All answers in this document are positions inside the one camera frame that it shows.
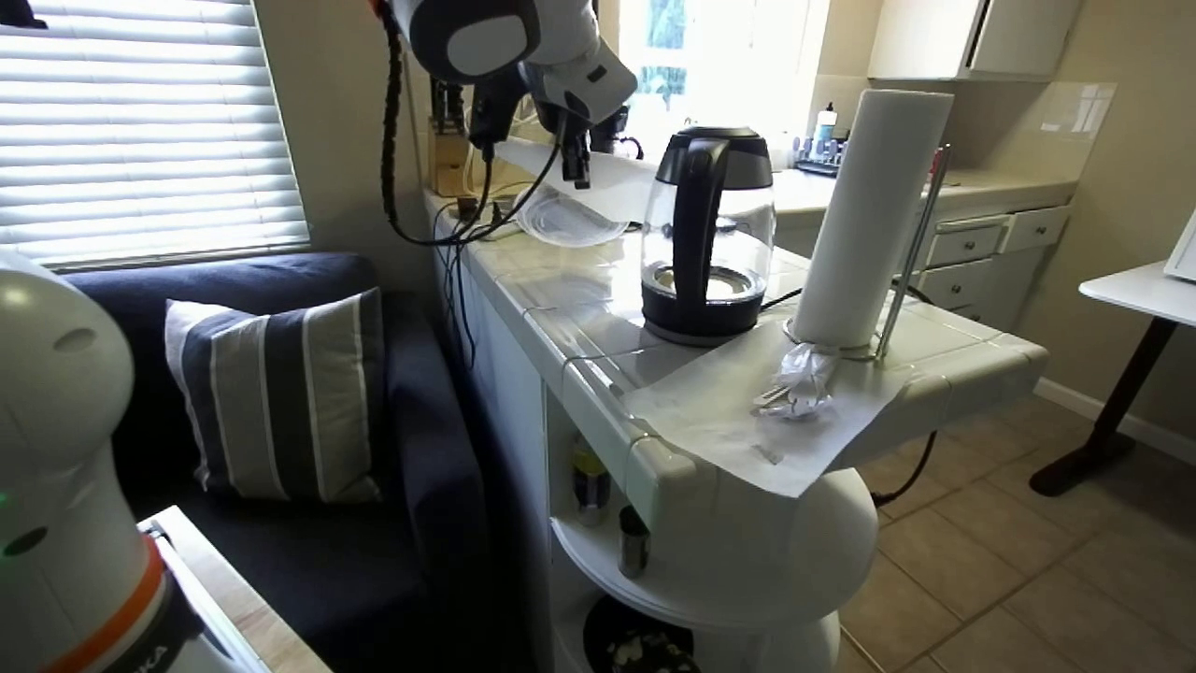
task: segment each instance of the white cylinder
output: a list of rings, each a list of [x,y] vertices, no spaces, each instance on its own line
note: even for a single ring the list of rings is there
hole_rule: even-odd
[[[948,95],[922,90],[867,90],[861,99],[852,142],[793,319],[796,340],[844,353],[869,345],[888,276],[915,227],[918,190],[948,104]]]

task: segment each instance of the navy couch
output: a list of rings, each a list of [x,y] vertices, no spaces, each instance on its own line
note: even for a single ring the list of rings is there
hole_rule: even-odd
[[[378,286],[366,257],[264,253],[64,276],[118,323],[135,353],[135,396],[113,439],[135,517],[179,506],[331,671],[504,671],[478,455],[412,301],[383,296],[383,500],[280,506],[199,491],[199,449],[165,368],[165,303],[253,315],[327,303]]]

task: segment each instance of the drawer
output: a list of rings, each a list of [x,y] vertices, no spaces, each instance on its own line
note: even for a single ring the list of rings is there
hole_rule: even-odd
[[[922,271],[915,289],[937,308],[968,308],[986,292],[990,263]]]
[[[1000,253],[1055,248],[1061,227],[1069,225],[1069,215],[1069,206],[1010,215]]]
[[[1005,237],[1000,225],[937,231],[930,239],[928,266],[986,257],[998,252],[1000,237]]]

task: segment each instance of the black cable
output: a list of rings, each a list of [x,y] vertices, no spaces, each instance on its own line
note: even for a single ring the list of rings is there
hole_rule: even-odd
[[[498,227],[510,225],[515,215],[529,201],[529,196],[547,185],[547,176],[552,173],[555,158],[559,158],[559,146],[552,146],[552,153],[547,158],[537,176],[528,185],[528,190],[515,197],[515,206],[504,218],[492,218],[483,231],[472,231],[459,244],[488,239]]]
[[[793,289],[793,292],[785,292],[785,296],[772,296],[772,301],[758,303],[758,315],[770,311],[770,308],[776,308],[776,303],[787,303],[787,301],[798,296],[798,292],[803,292],[803,289]]]
[[[620,146],[636,146],[636,162],[644,162],[644,142],[636,136],[616,140]]]
[[[869,491],[869,506],[888,506],[888,500],[895,500],[895,499],[903,499],[903,491],[913,491],[915,484],[918,484],[918,474],[928,470],[928,465],[930,465],[930,453],[935,453],[935,441],[937,441],[937,430],[935,435],[928,435],[928,445],[922,445],[922,455],[918,455],[918,465],[913,466],[913,474],[895,485],[895,491],[888,491],[888,494],[875,494]]]
[[[381,114],[381,170],[378,170],[383,225],[412,248],[456,248],[476,222],[462,222],[459,231],[449,231],[442,239],[438,237],[429,237],[429,239],[412,237],[398,225],[398,206],[397,206],[397,136],[398,136],[398,95],[402,95],[402,43],[398,43],[398,24],[393,18],[393,13],[383,3],[378,3],[372,14],[378,14],[378,24],[383,31],[383,54],[390,54],[383,114]]]
[[[935,301],[930,301],[922,289],[903,286],[903,292],[908,292],[913,301],[918,301],[918,303],[930,303],[930,308],[935,308]]]
[[[478,340],[476,340],[476,330],[472,330],[472,311],[467,311],[467,296],[462,296],[459,257],[462,257],[462,248],[452,252],[452,272],[456,272],[452,308],[456,308],[456,333],[459,333],[459,340],[462,340],[462,364],[472,368],[476,354],[478,354]]]

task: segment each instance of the table leg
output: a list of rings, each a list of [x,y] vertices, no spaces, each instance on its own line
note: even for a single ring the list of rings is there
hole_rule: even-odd
[[[1120,425],[1133,396],[1148,383],[1152,368],[1160,364],[1168,333],[1174,333],[1174,323],[1152,319],[1145,340],[1136,345],[1133,360],[1126,364],[1126,369],[1117,379],[1115,396],[1097,411],[1086,441],[1075,453],[1034,470],[1030,474],[1034,494],[1056,499],[1056,494],[1071,491],[1075,484],[1082,484],[1086,474],[1117,465],[1127,453],[1127,441],[1117,441],[1117,425]]]

